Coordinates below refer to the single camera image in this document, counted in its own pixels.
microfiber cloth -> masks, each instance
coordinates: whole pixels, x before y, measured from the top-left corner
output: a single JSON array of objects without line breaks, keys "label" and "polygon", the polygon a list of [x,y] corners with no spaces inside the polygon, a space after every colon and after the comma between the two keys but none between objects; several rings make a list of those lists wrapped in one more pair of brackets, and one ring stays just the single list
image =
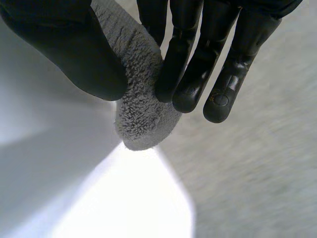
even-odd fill
[{"label": "microfiber cloth", "polygon": [[130,150],[156,146],[181,117],[172,103],[160,103],[154,95],[163,63],[160,49],[145,28],[114,0],[93,0],[91,7],[128,78],[127,92],[117,102],[115,129]]}]

gray towel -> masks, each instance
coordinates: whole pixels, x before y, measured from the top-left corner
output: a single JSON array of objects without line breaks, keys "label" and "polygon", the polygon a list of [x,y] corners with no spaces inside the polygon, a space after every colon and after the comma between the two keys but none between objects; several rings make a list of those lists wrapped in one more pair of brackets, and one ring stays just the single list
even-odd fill
[{"label": "gray towel", "polygon": [[116,131],[131,150],[156,146],[181,116],[171,103],[160,103],[154,96],[154,82],[162,65],[160,49],[114,0],[93,0],[92,8],[128,78],[128,90],[117,102]]}]

white surface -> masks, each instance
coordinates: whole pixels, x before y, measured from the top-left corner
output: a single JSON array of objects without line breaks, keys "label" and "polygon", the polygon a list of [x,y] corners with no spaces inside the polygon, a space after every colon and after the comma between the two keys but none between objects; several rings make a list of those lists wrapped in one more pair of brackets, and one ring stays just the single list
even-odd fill
[{"label": "white surface", "polygon": [[190,237],[179,181],[158,151],[118,146],[113,104],[2,21],[0,52],[0,237]]}]

gray floor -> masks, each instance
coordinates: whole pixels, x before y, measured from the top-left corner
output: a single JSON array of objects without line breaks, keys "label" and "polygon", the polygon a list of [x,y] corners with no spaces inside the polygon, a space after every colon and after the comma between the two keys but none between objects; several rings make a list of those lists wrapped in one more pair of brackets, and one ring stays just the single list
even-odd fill
[{"label": "gray floor", "polygon": [[[135,18],[135,0],[117,0]],[[162,46],[166,53],[171,16]],[[262,46],[229,118],[201,102],[161,147],[195,200],[198,238],[317,237],[317,3],[304,2]]]}]

robotic hand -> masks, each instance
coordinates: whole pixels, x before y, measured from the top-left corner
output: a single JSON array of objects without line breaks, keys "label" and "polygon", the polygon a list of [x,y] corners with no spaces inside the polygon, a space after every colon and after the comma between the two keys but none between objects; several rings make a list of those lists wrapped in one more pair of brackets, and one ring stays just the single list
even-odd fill
[{"label": "robotic hand", "polygon": [[80,89],[108,101],[127,89],[91,0],[0,0],[7,26],[56,64]]},{"label": "robotic hand", "polygon": [[[261,45],[279,26],[281,18],[301,1],[170,0],[174,30],[156,83],[158,100],[172,101],[182,113],[189,113],[196,107],[229,31],[238,18],[230,52],[204,106],[207,120],[224,121]],[[164,38],[167,0],[137,2],[142,24],[160,45]],[[202,8],[201,35],[185,71]]]},{"label": "robotic hand", "polygon": [[[168,0],[137,0],[140,19],[161,45]],[[205,118],[224,121],[261,45],[302,0],[170,0],[173,37],[156,83],[161,102],[183,113],[197,105],[236,19],[231,49],[204,106]],[[6,24],[55,63],[80,89],[115,101],[126,91],[124,68],[90,7],[91,0],[0,0]],[[201,36],[192,50],[203,9]]]}]

